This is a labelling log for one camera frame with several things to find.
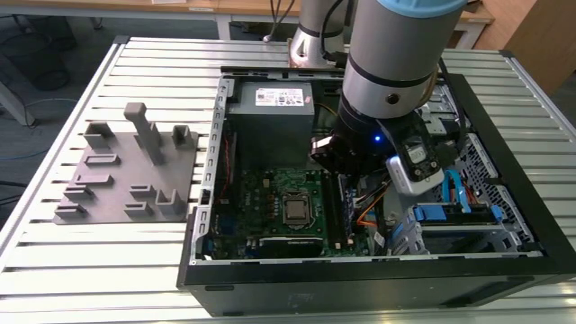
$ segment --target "blue drive bracket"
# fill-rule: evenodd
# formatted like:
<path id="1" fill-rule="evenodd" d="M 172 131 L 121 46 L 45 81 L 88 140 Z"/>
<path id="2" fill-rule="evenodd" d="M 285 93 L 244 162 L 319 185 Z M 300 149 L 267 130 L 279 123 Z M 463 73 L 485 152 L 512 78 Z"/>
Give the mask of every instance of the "blue drive bracket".
<path id="1" fill-rule="evenodd" d="M 424 205 L 413 208 L 417 221 L 445 221 L 447 214 L 441 205 Z"/>

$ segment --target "metal slotted table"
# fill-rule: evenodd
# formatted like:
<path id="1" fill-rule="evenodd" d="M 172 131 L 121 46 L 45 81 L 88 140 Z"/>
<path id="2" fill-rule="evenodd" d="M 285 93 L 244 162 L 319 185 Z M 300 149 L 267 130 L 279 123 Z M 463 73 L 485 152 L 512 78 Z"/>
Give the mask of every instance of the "metal slotted table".
<path id="1" fill-rule="evenodd" d="M 565 235 L 576 245 L 576 132 L 516 60 L 447 51 L 465 75 Z M 221 65 L 287 67 L 285 43 L 131 38 L 113 44 L 0 233 L 0 323 L 197 321 L 209 314 L 176 289 L 184 223 L 52 224 L 87 145 L 88 122 L 133 132 L 128 102 L 160 131 L 187 124 L 200 139 L 200 180 Z M 191 205 L 199 197 L 192 184 Z M 480 308 L 212 319 L 213 322 L 573 323 L 576 281 L 540 286 Z"/>

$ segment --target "green circuit board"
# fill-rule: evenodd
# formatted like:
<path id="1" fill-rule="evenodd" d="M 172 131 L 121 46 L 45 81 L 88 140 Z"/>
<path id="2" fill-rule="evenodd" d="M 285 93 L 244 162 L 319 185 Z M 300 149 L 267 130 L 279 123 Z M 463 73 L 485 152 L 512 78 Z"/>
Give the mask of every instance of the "green circuit board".
<path id="1" fill-rule="evenodd" d="M 240 177 L 240 211 L 236 234 L 239 237 L 304 236 L 324 241 L 324 257 L 368 255 L 367 235 L 356 234 L 355 244 L 336 248 L 328 244 L 327 216 L 323 208 L 320 170 L 275 169 L 244 171 Z M 311 221 L 305 225 L 284 223 L 284 197 L 300 195 L 309 200 Z"/>

